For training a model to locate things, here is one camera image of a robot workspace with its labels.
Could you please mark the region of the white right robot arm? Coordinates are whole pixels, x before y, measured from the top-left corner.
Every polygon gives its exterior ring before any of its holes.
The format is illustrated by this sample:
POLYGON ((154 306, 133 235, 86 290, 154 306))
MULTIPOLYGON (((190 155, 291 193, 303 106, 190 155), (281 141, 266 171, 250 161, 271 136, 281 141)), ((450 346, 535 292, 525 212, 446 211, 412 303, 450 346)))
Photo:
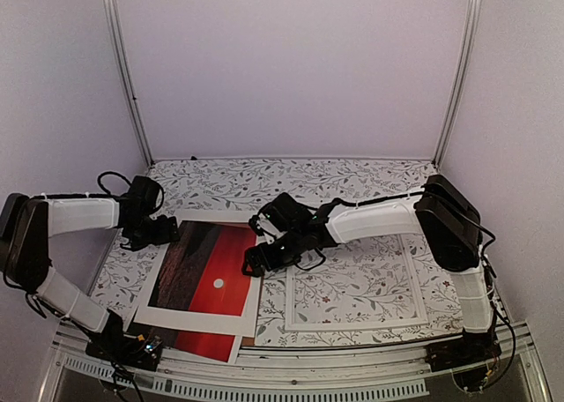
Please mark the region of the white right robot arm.
POLYGON ((335 248, 359 239, 387 235, 424 235, 435 263, 449 274, 461 305, 463 333, 456 356, 473 363, 490 346, 494 329, 494 271, 486 250, 495 242, 480 223, 478 210, 443 175, 420 187, 360 202, 334 198, 316 208, 282 193, 249 220, 267 242, 246 249, 241 271, 262 277, 298 265, 304 253, 335 248))

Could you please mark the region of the red sunset photo print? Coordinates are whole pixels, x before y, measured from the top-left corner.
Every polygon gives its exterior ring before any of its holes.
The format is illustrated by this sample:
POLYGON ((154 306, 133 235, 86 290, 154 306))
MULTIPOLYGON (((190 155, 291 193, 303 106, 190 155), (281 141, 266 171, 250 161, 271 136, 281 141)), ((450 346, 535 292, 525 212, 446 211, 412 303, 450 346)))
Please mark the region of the red sunset photo print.
POLYGON ((244 253, 256 244, 248 227, 183 221, 180 240, 168 246, 147 306, 241 316, 251 278, 244 253))

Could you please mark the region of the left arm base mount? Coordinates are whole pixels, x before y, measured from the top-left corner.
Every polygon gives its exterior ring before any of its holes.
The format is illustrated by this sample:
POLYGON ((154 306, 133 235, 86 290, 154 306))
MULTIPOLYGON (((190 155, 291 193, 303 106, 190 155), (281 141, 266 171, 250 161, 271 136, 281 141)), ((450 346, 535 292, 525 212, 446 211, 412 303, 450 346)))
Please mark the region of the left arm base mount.
POLYGON ((118 333, 107 335, 88 332, 89 342, 85 353, 122 367, 156 371, 160 363, 163 342, 159 336, 130 336, 118 333))

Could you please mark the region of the white picture frame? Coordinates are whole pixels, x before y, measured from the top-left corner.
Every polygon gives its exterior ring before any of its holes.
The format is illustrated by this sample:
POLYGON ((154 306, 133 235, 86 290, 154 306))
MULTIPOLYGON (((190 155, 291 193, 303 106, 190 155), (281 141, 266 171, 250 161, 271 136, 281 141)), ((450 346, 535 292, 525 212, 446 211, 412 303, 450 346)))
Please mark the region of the white picture frame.
POLYGON ((427 325, 419 279, 402 237, 365 238, 312 253, 286 271, 287 331, 329 332, 427 325))

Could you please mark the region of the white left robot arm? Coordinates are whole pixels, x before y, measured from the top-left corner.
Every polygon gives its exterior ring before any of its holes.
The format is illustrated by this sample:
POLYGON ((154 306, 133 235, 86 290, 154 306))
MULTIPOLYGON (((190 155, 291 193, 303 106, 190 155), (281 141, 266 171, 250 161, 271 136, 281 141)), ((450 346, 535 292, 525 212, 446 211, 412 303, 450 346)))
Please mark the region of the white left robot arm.
POLYGON ((164 190, 153 179, 137 175, 126 182, 122 195, 106 187, 98 193, 10 194, 1 212, 1 274, 4 284, 24 293, 39 315, 52 309, 65 320, 93 335, 97 347, 111 361, 124 361, 131 344, 122 335, 123 321, 103 308, 60 274, 49 256, 49 240, 94 229, 119 229, 124 248, 177 242, 177 219, 161 215, 164 190))

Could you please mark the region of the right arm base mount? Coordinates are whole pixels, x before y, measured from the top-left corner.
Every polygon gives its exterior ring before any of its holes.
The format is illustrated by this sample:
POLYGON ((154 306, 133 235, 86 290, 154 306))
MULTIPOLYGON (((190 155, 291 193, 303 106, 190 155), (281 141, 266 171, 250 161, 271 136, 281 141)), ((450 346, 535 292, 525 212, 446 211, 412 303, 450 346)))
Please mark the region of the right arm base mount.
POLYGON ((463 331, 456 339, 426 346, 425 362, 432 372, 459 369, 453 378, 456 387, 465 392, 483 391, 499 367, 501 347, 494 331, 463 331))

